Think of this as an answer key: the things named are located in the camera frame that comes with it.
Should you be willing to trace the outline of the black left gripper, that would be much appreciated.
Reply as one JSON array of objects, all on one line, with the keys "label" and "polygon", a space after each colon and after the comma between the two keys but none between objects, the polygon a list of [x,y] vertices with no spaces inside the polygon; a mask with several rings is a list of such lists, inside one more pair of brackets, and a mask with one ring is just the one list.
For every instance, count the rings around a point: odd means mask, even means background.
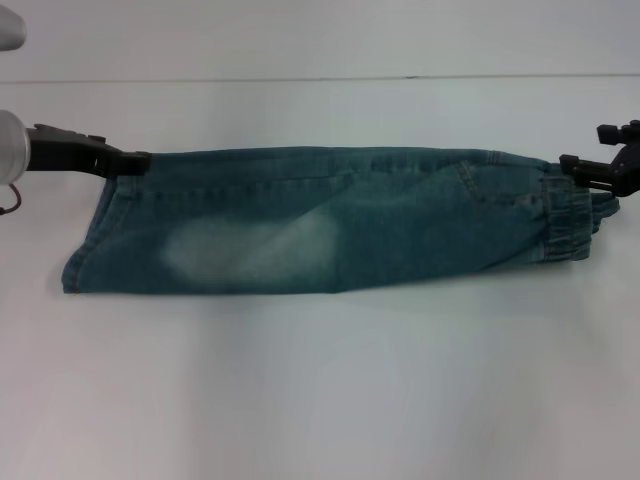
[{"label": "black left gripper", "polygon": [[95,176],[142,176],[151,154],[128,152],[106,144],[104,137],[36,124],[27,129],[30,141],[28,171],[80,172]]}]

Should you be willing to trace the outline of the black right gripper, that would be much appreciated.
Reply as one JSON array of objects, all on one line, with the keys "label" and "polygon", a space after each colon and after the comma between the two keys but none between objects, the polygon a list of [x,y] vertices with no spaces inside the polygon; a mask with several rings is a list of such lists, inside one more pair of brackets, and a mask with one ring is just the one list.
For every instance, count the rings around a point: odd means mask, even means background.
[{"label": "black right gripper", "polygon": [[620,128],[602,124],[596,131],[600,144],[623,146],[610,166],[564,154],[559,157],[563,174],[571,176],[579,187],[612,189],[613,194],[637,193],[639,191],[639,121],[632,120]]}]

